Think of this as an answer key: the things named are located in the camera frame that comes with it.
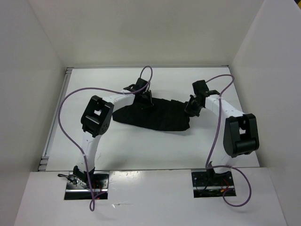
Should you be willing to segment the black pleated skirt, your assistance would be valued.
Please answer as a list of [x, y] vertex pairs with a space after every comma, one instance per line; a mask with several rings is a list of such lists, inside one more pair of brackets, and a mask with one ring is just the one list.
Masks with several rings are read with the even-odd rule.
[[177, 100], [153, 98], [153, 105], [134, 101], [132, 105], [116, 110], [114, 121], [156, 131], [186, 131], [190, 118], [185, 113], [186, 103]]

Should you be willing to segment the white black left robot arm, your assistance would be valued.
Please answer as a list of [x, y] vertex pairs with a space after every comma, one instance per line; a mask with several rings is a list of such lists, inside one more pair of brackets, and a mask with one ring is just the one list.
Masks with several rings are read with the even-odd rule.
[[121, 92], [111, 91], [108, 97], [92, 96], [80, 119], [83, 130], [82, 144], [78, 145], [63, 129], [61, 123], [62, 105], [58, 110], [58, 124], [66, 137], [79, 148], [81, 156], [73, 168], [74, 182], [89, 188], [94, 182], [95, 156], [102, 135], [108, 130], [112, 114], [125, 106], [132, 105], [137, 95], [148, 91], [150, 81], [141, 78], [136, 84], [125, 87]]

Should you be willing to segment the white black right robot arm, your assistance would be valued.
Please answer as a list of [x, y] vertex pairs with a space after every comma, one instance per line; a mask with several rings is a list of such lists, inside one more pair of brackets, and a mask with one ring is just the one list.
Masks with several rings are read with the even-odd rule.
[[230, 167], [235, 164], [235, 158], [249, 155], [259, 148], [257, 120], [254, 114], [246, 114], [222, 98], [217, 90], [210, 90], [205, 80], [192, 84], [194, 95], [185, 107], [189, 117], [199, 117], [200, 111], [205, 108], [218, 116], [218, 133], [214, 138], [214, 145], [222, 141], [222, 150], [218, 165], [221, 169], [214, 169], [210, 158], [213, 148], [206, 161], [206, 179], [211, 185], [218, 185], [228, 175]]

